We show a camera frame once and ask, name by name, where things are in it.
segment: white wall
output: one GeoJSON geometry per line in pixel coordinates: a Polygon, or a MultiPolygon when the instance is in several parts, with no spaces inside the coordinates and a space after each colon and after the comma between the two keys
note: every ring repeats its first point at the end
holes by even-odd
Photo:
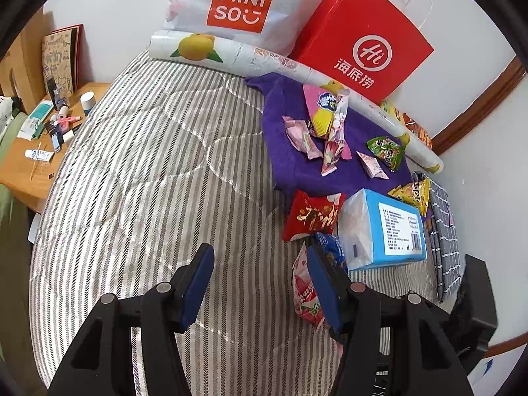
{"type": "MultiPolygon", "coordinates": [[[[433,0],[422,32],[435,52],[392,99],[431,136],[486,89],[514,54],[473,0],[433,0]]],[[[82,78],[110,82],[163,26],[167,0],[49,0],[54,27],[85,26],[82,78]]]]}
{"type": "Polygon", "coordinates": [[[498,316],[491,343],[528,332],[528,77],[442,155],[459,249],[486,261],[498,316]]]}

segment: miniso shopping bag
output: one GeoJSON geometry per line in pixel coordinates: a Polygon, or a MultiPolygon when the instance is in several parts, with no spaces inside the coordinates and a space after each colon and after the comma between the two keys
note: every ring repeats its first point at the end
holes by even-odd
{"type": "Polygon", "coordinates": [[[211,34],[288,55],[303,0],[169,0],[165,29],[211,34]]]}
{"type": "Polygon", "coordinates": [[[290,58],[380,104],[433,52],[421,25],[389,0],[323,0],[290,58]]]}

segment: screw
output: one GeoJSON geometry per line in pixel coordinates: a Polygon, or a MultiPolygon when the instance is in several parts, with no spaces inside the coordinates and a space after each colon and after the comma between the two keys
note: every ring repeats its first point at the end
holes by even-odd
{"type": "Polygon", "coordinates": [[[416,294],[416,293],[410,293],[408,296],[407,296],[407,300],[411,303],[411,304],[419,304],[422,300],[421,298],[416,294]]]}
{"type": "Polygon", "coordinates": [[[172,286],[170,283],[167,283],[167,282],[163,282],[163,283],[160,283],[156,286],[156,290],[159,292],[159,293],[167,293],[169,290],[172,289],[172,286]]]}
{"type": "Polygon", "coordinates": [[[365,284],[355,281],[350,285],[353,292],[362,293],[365,292],[365,284]]]}
{"type": "Polygon", "coordinates": [[[114,300],[115,296],[113,293],[105,293],[103,296],[101,296],[101,303],[102,304],[110,304],[114,300]]]}

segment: blue tissue box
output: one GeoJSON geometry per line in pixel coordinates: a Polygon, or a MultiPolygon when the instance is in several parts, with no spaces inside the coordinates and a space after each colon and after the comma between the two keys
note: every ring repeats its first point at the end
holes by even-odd
{"type": "Polygon", "coordinates": [[[349,270],[402,265],[427,258],[418,209],[368,189],[344,202],[337,231],[349,270]]]}

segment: mattress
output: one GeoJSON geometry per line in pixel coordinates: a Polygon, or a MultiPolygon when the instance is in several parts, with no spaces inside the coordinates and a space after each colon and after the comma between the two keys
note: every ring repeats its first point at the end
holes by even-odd
{"type": "MultiPolygon", "coordinates": [[[[339,355],[294,312],[302,242],[281,240],[285,204],[273,190],[262,107],[241,77],[146,52],[115,79],[65,154],[35,241],[30,319],[46,386],[101,295],[140,295],[207,242],[210,285],[196,323],[176,336],[192,394],[328,392],[339,355]]],[[[429,261],[353,278],[435,299],[429,261]]],[[[138,329],[133,358],[146,394],[138,329]]]]}

